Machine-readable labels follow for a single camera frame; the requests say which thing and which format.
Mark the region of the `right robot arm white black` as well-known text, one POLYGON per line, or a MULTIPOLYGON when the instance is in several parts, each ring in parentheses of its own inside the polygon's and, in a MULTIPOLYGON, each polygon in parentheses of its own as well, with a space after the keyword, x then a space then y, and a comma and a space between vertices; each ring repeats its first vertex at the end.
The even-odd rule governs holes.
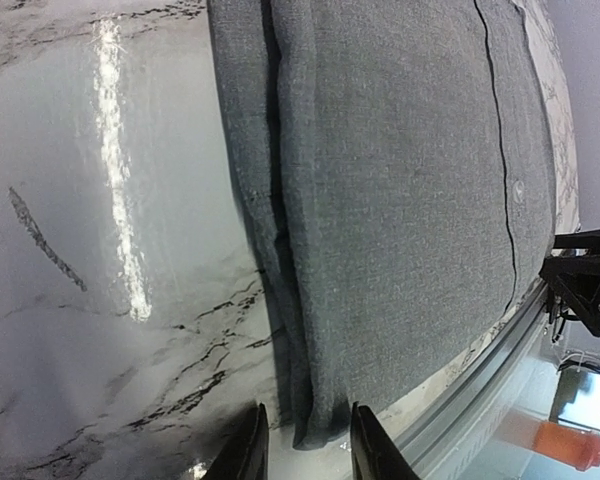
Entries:
POLYGON ((580 322, 600 338, 600 229, 557 234, 553 248, 562 253, 547 256, 540 271, 550 320, 580 322))

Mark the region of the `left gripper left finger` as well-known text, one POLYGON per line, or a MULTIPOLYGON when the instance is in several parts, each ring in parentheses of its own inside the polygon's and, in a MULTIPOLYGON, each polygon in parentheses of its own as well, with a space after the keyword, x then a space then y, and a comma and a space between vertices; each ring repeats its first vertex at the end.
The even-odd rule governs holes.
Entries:
POLYGON ((264 404, 246 411, 242 423, 207 470, 207 480, 266 480, 269 422, 264 404))

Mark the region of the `grey long sleeve shirt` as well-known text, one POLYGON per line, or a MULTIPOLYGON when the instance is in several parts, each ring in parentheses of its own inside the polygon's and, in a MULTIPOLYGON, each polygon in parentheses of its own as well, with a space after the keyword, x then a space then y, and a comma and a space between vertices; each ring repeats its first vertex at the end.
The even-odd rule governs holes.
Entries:
POLYGON ((511 1, 212 1, 227 151, 288 341, 293 445, 381 411, 515 305, 555 173, 511 1))

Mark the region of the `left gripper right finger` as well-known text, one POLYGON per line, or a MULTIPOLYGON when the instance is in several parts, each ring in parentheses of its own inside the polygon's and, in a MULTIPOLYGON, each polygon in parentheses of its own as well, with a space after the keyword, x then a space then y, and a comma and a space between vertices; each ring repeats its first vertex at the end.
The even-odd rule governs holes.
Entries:
POLYGON ((373 411, 358 402, 352 406, 350 438, 355 480, 420 480, 373 411))

